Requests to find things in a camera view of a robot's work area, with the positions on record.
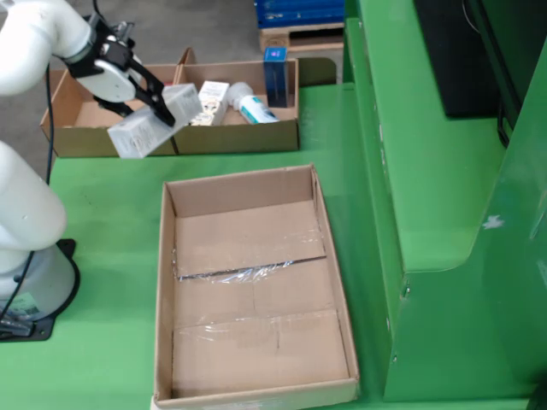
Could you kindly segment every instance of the green metal frame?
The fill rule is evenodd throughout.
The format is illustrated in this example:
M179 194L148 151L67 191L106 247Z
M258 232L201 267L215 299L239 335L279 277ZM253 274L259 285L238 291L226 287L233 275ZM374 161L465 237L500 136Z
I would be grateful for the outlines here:
M506 154L494 120L445 119L412 0L358 6L344 81L356 88L391 323L384 399L528 395L547 369L547 48ZM429 236L409 235L421 226Z

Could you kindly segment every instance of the white product box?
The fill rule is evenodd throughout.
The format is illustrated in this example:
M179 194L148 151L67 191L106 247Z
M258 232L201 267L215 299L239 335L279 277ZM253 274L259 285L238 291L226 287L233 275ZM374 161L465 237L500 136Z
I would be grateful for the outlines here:
M199 91L199 99L203 112L192 121L193 126L219 126L228 107L226 93L230 88L228 83L205 81Z
M165 87L162 94L175 118L174 126L168 126L158 119L148 106L129 114L109 128L110 139L120 158L145 158L202 112L194 84Z

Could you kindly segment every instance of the blue plastic crate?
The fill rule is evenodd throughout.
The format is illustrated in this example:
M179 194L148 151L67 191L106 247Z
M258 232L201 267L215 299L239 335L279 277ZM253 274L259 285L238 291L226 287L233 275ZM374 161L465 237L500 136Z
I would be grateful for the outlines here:
M256 0L260 28L339 23L344 0Z

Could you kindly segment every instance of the empty cardboard box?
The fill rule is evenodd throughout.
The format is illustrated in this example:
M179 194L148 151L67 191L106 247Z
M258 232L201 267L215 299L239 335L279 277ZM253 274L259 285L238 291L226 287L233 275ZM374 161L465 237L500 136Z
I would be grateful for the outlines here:
M265 105L266 80L263 61L195 64L195 57L180 66L177 83L193 83L198 90L203 82L218 81L230 85L243 81L250 85ZM218 126L189 126L175 135L181 154L228 152L291 151L299 148L298 139L298 60L287 62L289 102L287 108L271 108L279 122L249 124L232 107Z
M298 409L357 397L312 166L165 184L155 362L160 409Z
M179 63L184 62L187 52ZM178 64L147 65L150 70L165 85L174 84ZM52 106L55 124L54 150L60 157L88 157L88 156L118 156L108 128L122 120L122 118L106 109L100 108L93 99L93 95L76 79L72 78L68 70L64 71L61 79L57 79L58 72L52 76ZM133 110L144 104L139 100L127 103ZM46 110L42 122L42 131L49 139L50 118ZM175 155L170 141L156 149L152 155Z

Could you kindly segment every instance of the concrete floor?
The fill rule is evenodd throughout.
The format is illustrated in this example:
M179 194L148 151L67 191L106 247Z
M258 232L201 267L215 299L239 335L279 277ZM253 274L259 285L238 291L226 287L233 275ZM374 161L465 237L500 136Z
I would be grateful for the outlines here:
M68 0L81 14L91 12L91 0ZM231 62L262 58L258 43L255 7L252 0L98 0L110 22L134 21L132 37L144 63L178 61L191 46L200 62ZM5 20L0 14L0 24ZM342 66L342 52L330 50L295 56L328 56ZM52 68L62 68L56 58ZM44 175L47 142L39 128L44 115L44 84L25 94L0 97L0 140L11 145L40 174Z

